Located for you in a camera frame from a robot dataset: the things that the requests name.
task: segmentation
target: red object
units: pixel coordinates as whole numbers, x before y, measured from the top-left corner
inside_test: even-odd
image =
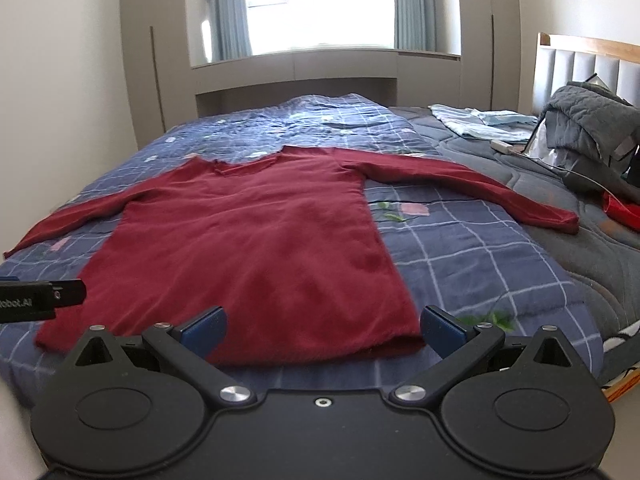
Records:
[[[621,202],[610,193],[602,196],[604,212],[622,225],[640,231],[640,205],[633,202]]]
[[[521,222],[578,229],[574,213],[442,160],[289,146],[247,164],[194,158],[54,213],[7,254],[124,210],[79,275],[84,305],[60,310],[36,341],[68,351],[91,324],[132,335],[221,305],[228,333],[210,356],[216,364],[417,349],[416,310],[364,199],[366,178],[431,180],[498,203]]]

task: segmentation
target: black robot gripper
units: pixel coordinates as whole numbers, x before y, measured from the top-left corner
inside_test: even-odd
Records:
[[[443,360],[390,392],[259,395],[203,359],[221,308],[135,337],[93,326],[32,412],[43,478],[606,478],[613,413],[560,330],[505,337],[431,306],[420,324]]]

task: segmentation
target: blue curtain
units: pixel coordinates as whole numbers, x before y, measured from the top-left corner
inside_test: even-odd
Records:
[[[436,49],[434,7],[434,0],[396,0],[396,48]]]
[[[246,0],[209,0],[213,61],[251,55]]]

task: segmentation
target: screw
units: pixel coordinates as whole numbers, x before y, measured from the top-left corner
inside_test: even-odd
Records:
[[[427,392],[425,389],[415,384],[408,384],[396,388],[396,397],[406,402],[417,402],[418,400],[423,400],[426,396]]]
[[[316,399],[316,406],[318,408],[328,408],[332,404],[333,404],[332,400],[327,399],[325,397],[320,397],[319,399]]]
[[[251,397],[251,390],[244,386],[227,386],[220,390],[220,397],[226,402],[245,402]]]

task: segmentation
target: headboard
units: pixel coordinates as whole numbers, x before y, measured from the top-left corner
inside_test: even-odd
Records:
[[[585,81],[594,73],[617,95],[640,106],[640,46],[541,32],[532,113],[538,115],[551,94],[568,81]]]

